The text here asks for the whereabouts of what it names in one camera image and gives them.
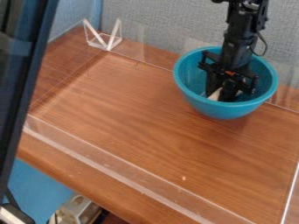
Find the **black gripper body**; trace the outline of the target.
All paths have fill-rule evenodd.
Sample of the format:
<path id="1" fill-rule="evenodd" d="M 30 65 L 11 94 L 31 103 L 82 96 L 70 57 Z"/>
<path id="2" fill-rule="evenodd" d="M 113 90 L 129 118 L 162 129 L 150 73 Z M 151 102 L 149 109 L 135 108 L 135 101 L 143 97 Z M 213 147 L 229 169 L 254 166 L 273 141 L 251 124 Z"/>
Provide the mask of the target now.
<path id="1" fill-rule="evenodd" d="M 205 50 L 199 62 L 199 69 L 218 73 L 223 81 L 233 79 L 247 95 L 256 93 L 258 84 L 258 75 L 249 68 L 257 42 L 257 35 L 237 38 L 226 33 L 221 54 Z"/>

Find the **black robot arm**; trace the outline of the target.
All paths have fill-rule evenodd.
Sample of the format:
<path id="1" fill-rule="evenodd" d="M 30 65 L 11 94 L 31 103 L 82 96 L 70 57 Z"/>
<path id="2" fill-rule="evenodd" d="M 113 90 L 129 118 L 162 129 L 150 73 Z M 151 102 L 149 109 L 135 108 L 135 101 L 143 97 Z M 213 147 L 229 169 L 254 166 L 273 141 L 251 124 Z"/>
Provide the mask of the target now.
<path id="1" fill-rule="evenodd" d="M 257 91 L 260 76 L 251 71 L 258 41 L 268 44 L 261 31 L 266 29 L 269 0 L 211 0 L 229 3 L 225 42 L 221 54 L 205 51 L 199 68 L 206 71 L 206 96 L 218 102 L 234 102 L 242 94 Z"/>

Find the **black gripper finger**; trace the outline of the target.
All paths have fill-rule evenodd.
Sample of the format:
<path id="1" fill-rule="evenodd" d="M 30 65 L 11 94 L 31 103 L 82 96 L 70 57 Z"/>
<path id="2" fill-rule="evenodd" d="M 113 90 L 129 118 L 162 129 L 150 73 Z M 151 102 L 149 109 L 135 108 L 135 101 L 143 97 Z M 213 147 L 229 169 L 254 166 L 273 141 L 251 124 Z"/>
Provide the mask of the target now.
<path id="1" fill-rule="evenodd" d="M 215 72 L 207 72 L 206 80 L 206 95 L 211 96 L 214 92 L 222 87 L 222 76 Z"/>
<path id="2" fill-rule="evenodd" d="M 234 102 L 239 92 L 239 84 L 233 80 L 227 79 L 221 84 L 219 101 Z"/>

